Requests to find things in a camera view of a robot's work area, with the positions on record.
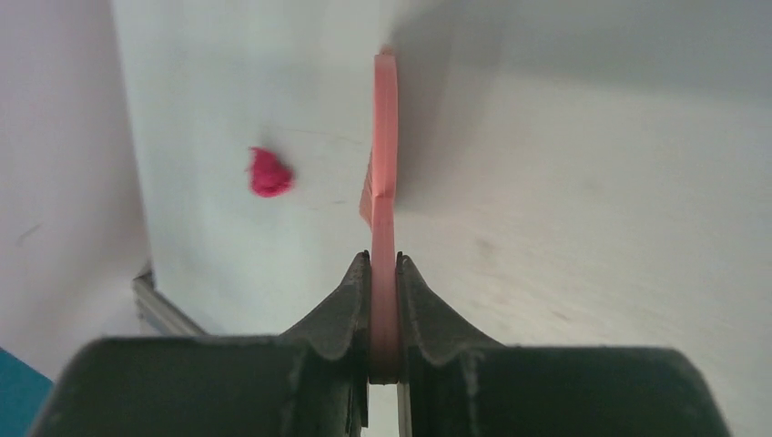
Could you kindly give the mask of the blue plastic dustpan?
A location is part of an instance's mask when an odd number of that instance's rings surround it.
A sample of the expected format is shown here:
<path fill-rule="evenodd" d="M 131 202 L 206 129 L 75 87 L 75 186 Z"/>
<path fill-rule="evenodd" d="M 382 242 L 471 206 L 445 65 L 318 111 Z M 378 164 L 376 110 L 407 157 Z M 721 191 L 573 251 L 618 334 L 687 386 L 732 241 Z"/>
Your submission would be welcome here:
<path fill-rule="evenodd" d="M 1 437 L 26 436 L 53 382 L 1 349 Z"/>

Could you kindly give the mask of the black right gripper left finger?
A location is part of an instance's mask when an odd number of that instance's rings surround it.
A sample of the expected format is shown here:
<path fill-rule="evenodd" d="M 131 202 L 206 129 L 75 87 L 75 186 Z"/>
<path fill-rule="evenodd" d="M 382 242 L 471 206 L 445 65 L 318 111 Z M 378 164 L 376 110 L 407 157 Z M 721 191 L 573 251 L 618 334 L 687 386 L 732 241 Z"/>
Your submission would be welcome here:
<path fill-rule="evenodd" d="M 370 348 L 370 254 L 356 254 L 340 284 L 305 317 L 280 334 L 282 340 L 300 341 L 328 361 L 339 361 L 351 351 Z"/>

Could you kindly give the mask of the small pink paper ball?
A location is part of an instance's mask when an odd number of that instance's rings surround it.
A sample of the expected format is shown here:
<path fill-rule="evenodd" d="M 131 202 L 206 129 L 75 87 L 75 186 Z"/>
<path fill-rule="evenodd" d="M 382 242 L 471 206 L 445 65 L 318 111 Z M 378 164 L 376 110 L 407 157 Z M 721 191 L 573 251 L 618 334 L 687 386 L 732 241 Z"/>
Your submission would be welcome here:
<path fill-rule="evenodd" d="M 250 149 L 249 188 L 261 198 L 275 198 L 294 186 L 294 173 L 279 156 L 264 147 Z"/>

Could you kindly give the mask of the pink hand brush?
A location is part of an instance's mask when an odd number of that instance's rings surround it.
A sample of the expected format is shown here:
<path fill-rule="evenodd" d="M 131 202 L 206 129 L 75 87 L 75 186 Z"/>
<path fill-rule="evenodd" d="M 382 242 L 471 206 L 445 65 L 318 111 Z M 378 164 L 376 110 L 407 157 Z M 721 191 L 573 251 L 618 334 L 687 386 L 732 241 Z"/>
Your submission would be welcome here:
<path fill-rule="evenodd" d="M 399 150 L 399 86 L 396 57 L 384 47 L 374 57 L 372 142 L 360 213 L 371 229 L 369 379 L 399 380 L 401 335 L 396 285 L 394 203 Z"/>

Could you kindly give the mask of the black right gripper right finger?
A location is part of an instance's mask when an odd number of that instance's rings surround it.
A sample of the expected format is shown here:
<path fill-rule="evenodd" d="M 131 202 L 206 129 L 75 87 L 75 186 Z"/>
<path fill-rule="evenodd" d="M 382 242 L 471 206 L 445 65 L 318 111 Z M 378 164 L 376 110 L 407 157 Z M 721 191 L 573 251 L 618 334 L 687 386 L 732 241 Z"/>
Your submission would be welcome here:
<path fill-rule="evenodd" d="M 396 280 L 406 360 L 416 355 L 432 366 L 441 366 L 467 350 L 503 346 L 435 293 L 415 262 L 403 253 L 397 255 Z"/>

